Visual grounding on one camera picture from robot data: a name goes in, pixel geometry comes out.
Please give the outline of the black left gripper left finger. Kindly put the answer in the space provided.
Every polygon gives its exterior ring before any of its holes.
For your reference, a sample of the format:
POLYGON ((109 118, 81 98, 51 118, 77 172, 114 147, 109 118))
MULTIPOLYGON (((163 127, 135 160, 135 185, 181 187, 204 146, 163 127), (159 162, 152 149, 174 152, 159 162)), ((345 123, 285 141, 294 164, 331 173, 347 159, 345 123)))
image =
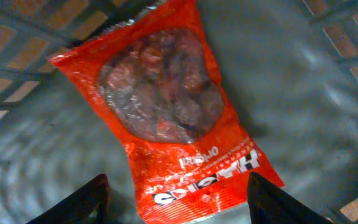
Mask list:
POLYGON ((99 174, 29 223, 81 223, 93 212, 96 212, 94 223, 102 223, 108 208, 108 178, 106 174, 99 174))

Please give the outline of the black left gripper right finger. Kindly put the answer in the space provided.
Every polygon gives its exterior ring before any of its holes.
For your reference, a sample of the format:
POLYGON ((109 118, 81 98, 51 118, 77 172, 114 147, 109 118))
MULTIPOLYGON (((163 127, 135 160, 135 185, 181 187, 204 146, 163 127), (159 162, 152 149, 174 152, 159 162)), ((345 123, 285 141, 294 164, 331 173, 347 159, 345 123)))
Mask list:
POLYGON ((247 183, 252 224, 332 224, 257 172, 247 183))

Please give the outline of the red candy bag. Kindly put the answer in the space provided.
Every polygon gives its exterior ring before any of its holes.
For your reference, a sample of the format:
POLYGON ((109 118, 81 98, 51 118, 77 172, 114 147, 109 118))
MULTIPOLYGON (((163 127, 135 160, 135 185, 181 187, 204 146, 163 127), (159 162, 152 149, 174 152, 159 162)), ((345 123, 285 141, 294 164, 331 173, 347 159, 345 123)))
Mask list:
POLYGON ((159 1, 50 61, 123 145, 144 222, 242 204, 251 172, 283 186, 221 85, 195 1, 159 1))

